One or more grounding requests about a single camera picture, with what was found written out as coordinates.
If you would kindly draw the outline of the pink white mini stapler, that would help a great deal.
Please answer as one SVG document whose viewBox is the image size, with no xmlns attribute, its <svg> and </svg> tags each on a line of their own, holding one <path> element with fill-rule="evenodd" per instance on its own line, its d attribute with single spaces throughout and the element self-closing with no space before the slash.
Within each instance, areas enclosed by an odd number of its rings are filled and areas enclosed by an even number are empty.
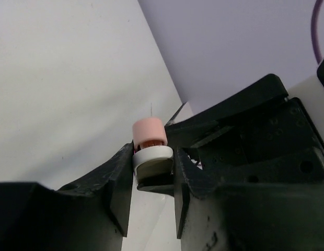
<svg viewBox="0 0 324 251">
<path fill-rule="evenodd" d="M 132 126 L 134 154 L 133 170 L 139 186 L 167 181 L 172 173 L 173 149 L 163 122 L 157 117 L 148 117 Z"/>
</svg>

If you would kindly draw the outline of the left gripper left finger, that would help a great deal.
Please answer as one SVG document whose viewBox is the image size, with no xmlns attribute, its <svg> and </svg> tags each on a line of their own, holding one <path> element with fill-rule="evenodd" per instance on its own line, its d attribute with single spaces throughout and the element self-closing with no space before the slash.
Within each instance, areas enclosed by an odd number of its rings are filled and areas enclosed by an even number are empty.
<svg viewBox="0 0 324 251">
<path fill-rule="evenodd" d="M 121 250 L 129 225 L 133 145 L 59 190 L 0 182 L 0 250 Z"/>
</svg>

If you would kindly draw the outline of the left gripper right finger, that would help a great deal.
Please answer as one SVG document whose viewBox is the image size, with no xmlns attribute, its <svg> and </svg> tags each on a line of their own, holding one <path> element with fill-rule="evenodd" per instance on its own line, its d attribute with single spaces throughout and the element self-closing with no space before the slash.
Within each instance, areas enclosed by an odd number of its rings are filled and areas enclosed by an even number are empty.
<svg viewBox="0 0 324 251">
<path fill-rule="evenodd" d="M 203 169 L 182 148 L 174 156 L 182 250 L 324 250 L 324 155 L 318 148 Z"/>
</svg>

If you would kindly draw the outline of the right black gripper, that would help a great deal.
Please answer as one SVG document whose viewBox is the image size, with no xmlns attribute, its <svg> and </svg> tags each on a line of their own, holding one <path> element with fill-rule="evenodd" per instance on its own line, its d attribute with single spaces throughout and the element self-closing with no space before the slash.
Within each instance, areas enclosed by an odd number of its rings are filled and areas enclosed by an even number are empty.
<svg viewBox="0 0 324 251">
<path fill-rule="evenodd" d="M 268 188 L 324 198 L 324 142 L 299 98 L 268 74 L 178 123 L 166 124 L 175 171 L 195 195 Z"/>
</svg>

